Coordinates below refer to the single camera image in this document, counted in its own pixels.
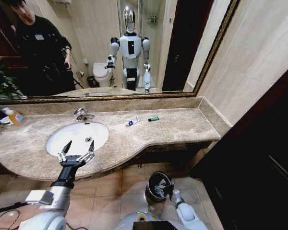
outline black trash can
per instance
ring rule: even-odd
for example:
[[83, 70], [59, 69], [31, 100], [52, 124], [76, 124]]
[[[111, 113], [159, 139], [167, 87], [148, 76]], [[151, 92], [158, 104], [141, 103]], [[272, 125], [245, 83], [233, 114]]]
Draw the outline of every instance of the black trash can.
[[169, 176], [165, 175], [163, 172], [154, 172], [148, 180], [146, 186], [146, 194], [151, 199], [151, 201], [158, 203], [167, 198], [168, 191], [164, 191], [164, 196], [162, 197], [159, 193], [156, 193], [155, 186], [159, 185], [162, 180], [165, 180], [165, 186], [174, 185], [174, 181]]
[[87, 82], [91, 88], [99, 87], [99, 83], [95, 80], [94, 76], [87, 77]]

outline bottle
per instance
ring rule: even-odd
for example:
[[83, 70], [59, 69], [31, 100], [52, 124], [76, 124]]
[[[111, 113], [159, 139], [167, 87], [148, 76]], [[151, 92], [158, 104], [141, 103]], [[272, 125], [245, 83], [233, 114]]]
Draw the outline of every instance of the bottle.
[[21, 126], [25, 122], [25, 118], [20, 113], [14, 112], [8, 107], [4, 108], [3, 111], [16, 126]]

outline faucet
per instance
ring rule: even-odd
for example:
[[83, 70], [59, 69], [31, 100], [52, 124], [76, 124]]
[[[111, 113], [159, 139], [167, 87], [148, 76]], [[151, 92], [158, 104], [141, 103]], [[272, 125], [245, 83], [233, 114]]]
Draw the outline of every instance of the faucet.
[[95, 115], [93, 114], [87, 114], [87, 112], [83, 108], [79, 108], [76, 110], [76, 112], [73, 114], [73, 116], [76, 116], [76, 122], [80, 122], [82, 120], [87, 119], [93, 119], [95, 118]]

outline chrome robot head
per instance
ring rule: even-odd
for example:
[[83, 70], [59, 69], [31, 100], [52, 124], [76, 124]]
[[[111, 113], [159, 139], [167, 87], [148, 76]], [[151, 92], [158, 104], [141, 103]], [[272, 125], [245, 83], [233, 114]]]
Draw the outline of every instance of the chrome robot head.
[[135, 13], [133, 11], [133, 8], [130, 6], [126, 6], [124, 9], [124, 19], [125, 19], [125, 25], [128, 33], [134, 32], [135, 27]]

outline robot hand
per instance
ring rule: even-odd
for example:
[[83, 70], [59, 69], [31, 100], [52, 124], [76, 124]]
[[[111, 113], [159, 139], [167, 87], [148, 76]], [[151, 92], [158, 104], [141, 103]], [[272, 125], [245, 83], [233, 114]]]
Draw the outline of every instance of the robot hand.
[[116, 62], [116, 57], [113, 55], [109, 55], [105, 69], [109, 69], [109, 68], [115, 69], [116, 68], [115, 62]]

